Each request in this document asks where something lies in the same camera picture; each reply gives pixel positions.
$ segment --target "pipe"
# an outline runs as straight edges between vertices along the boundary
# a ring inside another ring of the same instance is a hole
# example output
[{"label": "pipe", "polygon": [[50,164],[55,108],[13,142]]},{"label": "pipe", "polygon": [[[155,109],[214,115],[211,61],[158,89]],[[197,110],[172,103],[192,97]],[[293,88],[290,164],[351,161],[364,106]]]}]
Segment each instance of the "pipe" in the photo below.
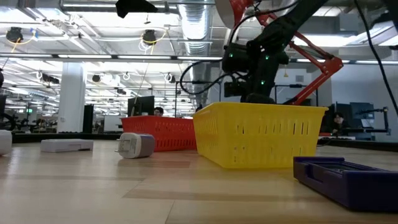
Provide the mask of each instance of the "pipe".
[{"label": "pipe", "polygon": [[[210,27],[210,6],[200,4],[178,5],[181,15],[181,27],[185,40],[206,40],[209,37]],[[189,56],[209,55],[210,45],[206,42],[186,42],[185,48]],[[190,81],[210,81],[210,67],[206,64],[199,64],[190,70]],[[193,85],[193,91],[203,89],[201,85]],[[207,92],[195,97],[196,104],[205,105]]]}]

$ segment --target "red basket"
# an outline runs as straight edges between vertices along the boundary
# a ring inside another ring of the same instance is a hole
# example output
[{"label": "red basket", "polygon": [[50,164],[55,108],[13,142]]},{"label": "red basket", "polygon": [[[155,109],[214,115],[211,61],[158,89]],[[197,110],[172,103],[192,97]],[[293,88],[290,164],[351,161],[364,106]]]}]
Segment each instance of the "red basket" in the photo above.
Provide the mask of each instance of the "red basket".
[{"label": "red basket", "polygon": [[192,119],[133,116],[121,120],[125,133],[153,135],[155,152],[197,148]]}]

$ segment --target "purple plastic tray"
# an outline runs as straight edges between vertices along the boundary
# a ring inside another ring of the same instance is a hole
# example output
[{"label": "purple plastic tray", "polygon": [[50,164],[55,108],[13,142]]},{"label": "purple plastic tray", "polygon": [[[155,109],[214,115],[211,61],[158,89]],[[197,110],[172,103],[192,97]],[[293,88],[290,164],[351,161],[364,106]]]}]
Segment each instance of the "purple plastic tray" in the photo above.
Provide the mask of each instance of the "purple plastic tray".
[{"label": "purple plastic tray", "polygon": [[344,158],[295,157],[294,177],[350,210],[398,212],[398,172]]}]

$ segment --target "wooden table surface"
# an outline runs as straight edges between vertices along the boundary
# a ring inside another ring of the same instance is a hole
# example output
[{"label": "wooden table surface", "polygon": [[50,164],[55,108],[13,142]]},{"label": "wooden table surface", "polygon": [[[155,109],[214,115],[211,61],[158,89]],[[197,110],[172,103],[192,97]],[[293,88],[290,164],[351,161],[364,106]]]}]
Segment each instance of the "wooden table surface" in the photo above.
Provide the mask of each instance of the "wooden table surface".
[{"label": "wooden table surface", "polygon": [[[195,151],[126,160],[116,147],[95,141],[93,152],[54,154],[14,145],[0,157],[0,223],[398,223],[395,214],[347,211],[292,169],[226,170]],[[398,170],[394,152],[325,146],[317,154]]]}]

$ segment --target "yellow basket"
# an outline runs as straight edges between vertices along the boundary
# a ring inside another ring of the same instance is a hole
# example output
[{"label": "yellow basket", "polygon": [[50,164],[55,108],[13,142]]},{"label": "yellow basket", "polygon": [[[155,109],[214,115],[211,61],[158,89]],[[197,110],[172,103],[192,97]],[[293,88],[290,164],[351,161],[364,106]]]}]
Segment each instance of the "yellow basket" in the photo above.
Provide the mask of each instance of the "yellow basket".
[{"label": "yellow basket", "polygon": [[292,167],[314,156],[327,108],[213,103],[193,116],[198,153],[224,168]]}]

